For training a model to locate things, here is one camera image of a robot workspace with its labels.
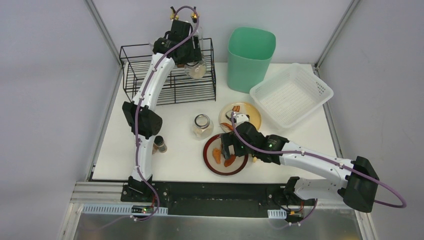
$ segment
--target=brown plate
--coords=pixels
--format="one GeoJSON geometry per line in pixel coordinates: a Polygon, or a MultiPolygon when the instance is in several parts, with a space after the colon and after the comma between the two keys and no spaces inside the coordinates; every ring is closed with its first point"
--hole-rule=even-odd
{"type": "MultiPolygon", "coordinates": [[[[203,160],[207,168],[212,172],[222,175],[230,176],[240,172],[248,163],[249,155],[239,156],[235,158],[235,161],[228,167],[224,166],[225,158],[221,154],[221,164],[218,164],[215,161],[215,158],[212,155],[214,148],[221,149],[221,134],[217,134],[211,137],[203,148],[203,160]]],[[[229,147],[230,154],[234,154],[233,146],[229,147]]]]}

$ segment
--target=black bottle cap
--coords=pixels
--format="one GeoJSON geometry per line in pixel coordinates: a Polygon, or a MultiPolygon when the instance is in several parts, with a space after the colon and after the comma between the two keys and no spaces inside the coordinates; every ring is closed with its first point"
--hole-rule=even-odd
{"type": "Polygon", "coordinates": [[[164,138],[162,136],[158,135],[154,138],[154,144],[161,145],[163,143],[164,143],[164,138]]]}

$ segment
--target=black wire rack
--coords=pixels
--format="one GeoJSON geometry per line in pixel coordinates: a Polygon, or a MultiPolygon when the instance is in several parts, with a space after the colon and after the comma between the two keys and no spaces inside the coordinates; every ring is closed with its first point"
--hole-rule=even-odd
{"type": "MultiPolygon", "coordinates": [[[[201,79],[193,79],[186,75],[184,67],[175,66],[165,80],[157,105],[217,100],[212,38],[203,39],[203,48],[206,48],[201,51],[207,64],[205,75],[201,79]]],[[[123,69],[122,87],[131,101],[149,70],[152,60],[151,46],[149,43],[121,46],[119,59],[123,69]]]]}

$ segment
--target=white wall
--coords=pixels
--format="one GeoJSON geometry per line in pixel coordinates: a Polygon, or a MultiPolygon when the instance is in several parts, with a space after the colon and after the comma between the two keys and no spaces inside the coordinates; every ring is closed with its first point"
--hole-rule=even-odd
{"type": "MultiPolygon", "coordinates": [[[[213,39],[215,61],[227,61],[228,39],[241,26],[276,35],[274,63],[315,63],[350,0],[95,0],[115,43],[145,44],[171,28],[171,6],[196,6],[204,37],[213,39]]],[[[189,20],[191,11],[178,14],[189,20]]]]}
{"type": "Polygon", "coordinates": [[[82,0],[0,7],[0,239],[56,239],[118,65],[82,0]]]}
{"type": "MultiPolygon", "coordinates": [[[[368,158],[405,209],[374,205],[381,240],[422,239],[424,1],[363,0],[321,67],[344,157],[368,158]]],[[[399,201],[379,188],[379,200],[399,201]]]]}

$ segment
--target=white plastic basket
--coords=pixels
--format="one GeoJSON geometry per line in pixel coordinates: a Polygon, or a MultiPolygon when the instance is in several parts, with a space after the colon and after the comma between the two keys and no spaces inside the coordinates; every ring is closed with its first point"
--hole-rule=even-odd
{"type": "Polygon", "coordinates": [[[250,89],[250,95],[279,127],[288,129],[322,106],[333,90],[319,77],[293,63],[250,89]]]}

